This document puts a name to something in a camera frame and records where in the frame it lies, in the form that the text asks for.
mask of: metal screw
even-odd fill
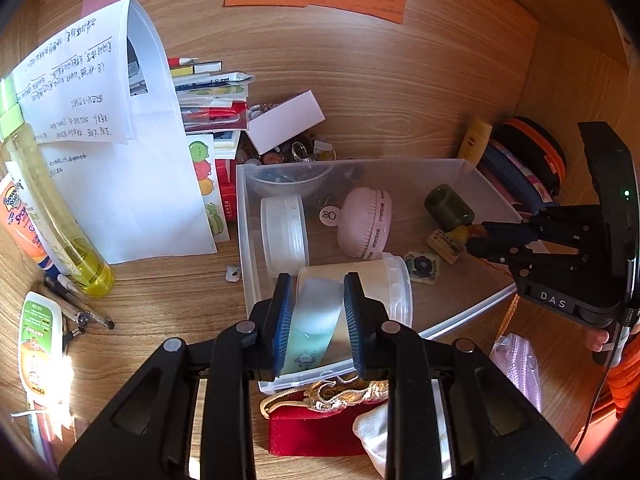
[[[456,341],[456,348],[465,354],[470,354],[476,349],[476,345],[471,339],[458,339]]]
[[[182,346],[182,341],[180,341],[177,337],[172,337],[171,339],[167,339],[164,343],[162,343],[162,348],[164,348],[167,352],[177,352]]]
[[[382,324],[382,332],[397,334],[400,332],[400,324],[397,321],[385,321]]]
[[[241,334],[250,334],[255,330],[255,323],[245,319],[236,325],[236,330]]]

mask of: orange sunscreen tube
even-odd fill
[[[9,231],[11,238],[49,276],[57,276],[59,272],[47,251],[44,250],[9,174],[0,182],[0,196],[2,197],[2,206],[0,206],[2,225]]]

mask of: green label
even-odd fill
[[[44,350],[51,355],[51,325],[53,314],[46,307],[33,301],[24,304],[24,316],[20,326],[20,342],[30,342],[32,350]]]

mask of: purple pouch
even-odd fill
[[[496,340],[489,359],[540,412],[542,391],[538,360],[529,340],[517,334],[501,336]]]

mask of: person's hand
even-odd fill
[[[631,329],[632,334],[640,332],[640,324],[637,324]],[[602,345],[609,341],[609,332],[603,328],[591,328],[588,326],[582,327],[582,339],[584,345],[594,352],[602,351]]]

